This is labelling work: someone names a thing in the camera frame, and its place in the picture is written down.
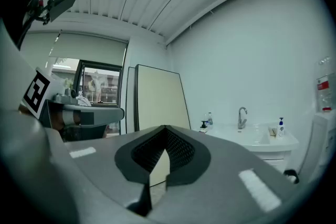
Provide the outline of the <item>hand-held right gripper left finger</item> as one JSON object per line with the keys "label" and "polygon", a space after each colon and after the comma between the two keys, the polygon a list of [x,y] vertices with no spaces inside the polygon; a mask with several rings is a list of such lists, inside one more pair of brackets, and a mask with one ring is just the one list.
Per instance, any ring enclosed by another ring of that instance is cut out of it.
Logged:
{"label": "hand-held right gripper left finger", "polygon": [[94,186],[127,209],[152,209],[150,174],[165,147],[165,127],[95,140],[66,142]]}

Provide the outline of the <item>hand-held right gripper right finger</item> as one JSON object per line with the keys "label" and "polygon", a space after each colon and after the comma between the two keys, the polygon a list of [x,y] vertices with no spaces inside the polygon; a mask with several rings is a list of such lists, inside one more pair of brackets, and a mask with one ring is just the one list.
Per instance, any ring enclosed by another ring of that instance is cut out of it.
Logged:
{"label": "hand-held right gripper right finger", "polygon": [[169,186],[148,213],[157,223],[285,223],[309,189],[239,144],[200,132],[181,132],[210,152],[207,170],[193,183]]}

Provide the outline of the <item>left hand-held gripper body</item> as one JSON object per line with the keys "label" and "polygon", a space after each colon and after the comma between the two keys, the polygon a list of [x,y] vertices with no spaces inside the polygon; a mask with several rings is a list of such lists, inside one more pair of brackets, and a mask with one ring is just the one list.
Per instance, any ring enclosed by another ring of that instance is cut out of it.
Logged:
{"label": "left hand-held gripper body", "polygon": [[19,110],[34,116],[44,127],[56,130],[64,142],[106,137],[106,125],[84,127],[80,110],[67,110],[64,105],[91,107],[88,99],[79,97],[69,86],[48,76],[40,68],[25,92]]}

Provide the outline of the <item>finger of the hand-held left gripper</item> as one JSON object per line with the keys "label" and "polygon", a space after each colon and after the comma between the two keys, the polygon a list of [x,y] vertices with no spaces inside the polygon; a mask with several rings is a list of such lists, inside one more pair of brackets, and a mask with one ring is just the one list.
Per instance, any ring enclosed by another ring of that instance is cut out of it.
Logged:
{"label": "finger of the hand-held left gripper", "polygon": [[121,108],[64,105],[62,119],[65,126],[103,126],[120,122],[124,118]]}

